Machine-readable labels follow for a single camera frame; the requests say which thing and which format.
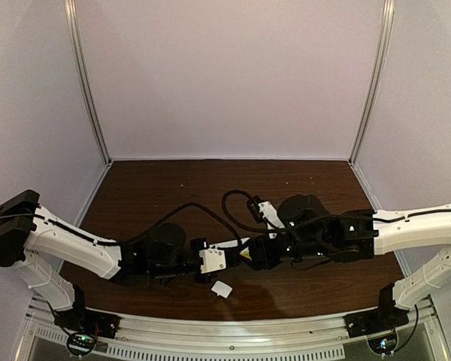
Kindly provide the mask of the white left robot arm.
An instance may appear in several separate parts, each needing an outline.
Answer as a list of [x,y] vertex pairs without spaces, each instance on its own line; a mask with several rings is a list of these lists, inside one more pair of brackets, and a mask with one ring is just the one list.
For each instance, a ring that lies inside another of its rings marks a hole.
[[67,317],[86,313],[83,291],[63,279],[45,254],[127,287],[182,275],[204,278],[225,265],[221,250],[201,240],[187,250],[185,241],[184,230],[173,223],[162,223],[129,242],[93,235],[52,214],[33,190],[0,205],[0,267],[14,269],[55,312]]

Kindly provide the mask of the white battery cover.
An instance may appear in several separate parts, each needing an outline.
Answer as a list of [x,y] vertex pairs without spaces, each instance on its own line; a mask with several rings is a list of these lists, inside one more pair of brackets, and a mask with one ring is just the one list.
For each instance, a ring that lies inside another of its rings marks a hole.
[[231,295],[233,288],[222,281],[216,281],[210,290],[218,297],[227,299]]

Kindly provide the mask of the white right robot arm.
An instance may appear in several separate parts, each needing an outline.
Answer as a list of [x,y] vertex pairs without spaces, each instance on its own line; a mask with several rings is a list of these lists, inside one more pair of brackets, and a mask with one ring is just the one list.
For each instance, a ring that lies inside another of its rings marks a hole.
[[451,203],[407,211],[366,209],[340,215],[313,213],[300,197],[281,205],[279,226],[247,242],[252,264],[272,269],[285,261],[321,256],[356,262],[395,251],[439,246],[440,253],[412,275],[380,291],[378,311],[405,312],[451,280]]

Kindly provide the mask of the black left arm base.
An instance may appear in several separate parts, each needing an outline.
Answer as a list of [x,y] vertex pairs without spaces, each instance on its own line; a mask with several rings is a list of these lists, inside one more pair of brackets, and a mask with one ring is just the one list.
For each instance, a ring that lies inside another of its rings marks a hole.
[[65,346],[78,359],[90,355],[98,339],[114,339],[120,317],[103,311],[93,311],[86,307],[84,292],[73,284],[74,301],[70,309],[57,311],[50,308],[54,323],[67,335]]

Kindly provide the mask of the white remote control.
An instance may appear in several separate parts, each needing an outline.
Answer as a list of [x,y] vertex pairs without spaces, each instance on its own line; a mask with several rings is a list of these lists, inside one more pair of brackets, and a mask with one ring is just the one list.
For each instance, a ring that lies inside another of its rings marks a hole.
[[226,264],[228,267],[232,267],[240,262],[253,261],[249,249],[250,240],[250,237],[242,238],[240,244],[236,239],[231,241],[221,241],[212,244],[212,247],[224,251]]

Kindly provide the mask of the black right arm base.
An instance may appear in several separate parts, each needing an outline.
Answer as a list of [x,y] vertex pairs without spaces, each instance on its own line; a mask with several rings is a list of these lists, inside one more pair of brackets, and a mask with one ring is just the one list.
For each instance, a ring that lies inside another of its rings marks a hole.
[[382,288],[376,308],[344,316],[349,338],[369,336],[370,350],[379,356],[391,356],[398,349],[397,328],[409,323],[408,310],[400,309],[393,299],[394,284]]

